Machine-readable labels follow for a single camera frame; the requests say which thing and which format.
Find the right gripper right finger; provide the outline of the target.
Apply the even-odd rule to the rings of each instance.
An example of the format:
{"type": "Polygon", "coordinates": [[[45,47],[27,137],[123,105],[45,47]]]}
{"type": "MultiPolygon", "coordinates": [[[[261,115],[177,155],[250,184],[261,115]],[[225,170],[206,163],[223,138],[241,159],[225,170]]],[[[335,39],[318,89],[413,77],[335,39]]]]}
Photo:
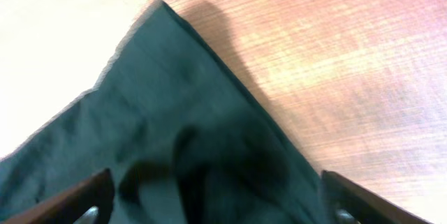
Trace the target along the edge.
{"type": "Polygon", "coordinates": [[[329,223],[430,224],[339,173],[321,173],[321,195],[329,223]]]}

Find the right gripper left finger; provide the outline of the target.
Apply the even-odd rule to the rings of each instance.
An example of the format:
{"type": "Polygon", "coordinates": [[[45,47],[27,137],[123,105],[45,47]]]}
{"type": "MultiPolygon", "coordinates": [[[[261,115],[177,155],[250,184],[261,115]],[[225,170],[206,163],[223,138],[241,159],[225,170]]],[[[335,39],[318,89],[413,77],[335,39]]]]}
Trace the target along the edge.
{"type": "Polygon", "coordinates": [[[115,186],[105,169],[36,206],[7,219],[5,224],[76,223],[92,208],[96,224],[107,224],[113,210],[115,186]]]}

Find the black shorts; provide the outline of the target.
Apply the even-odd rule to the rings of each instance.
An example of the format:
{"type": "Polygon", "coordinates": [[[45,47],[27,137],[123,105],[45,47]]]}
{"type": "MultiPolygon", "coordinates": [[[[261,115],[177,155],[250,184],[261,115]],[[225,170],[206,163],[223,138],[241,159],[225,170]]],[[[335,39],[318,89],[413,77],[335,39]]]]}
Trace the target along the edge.
{"type": "Polygon", "coordinates": [[[104,169],[112,223],[325,222],[317,173],[162,0],[95,90],[1,162],[1,219],[104,169]]]}

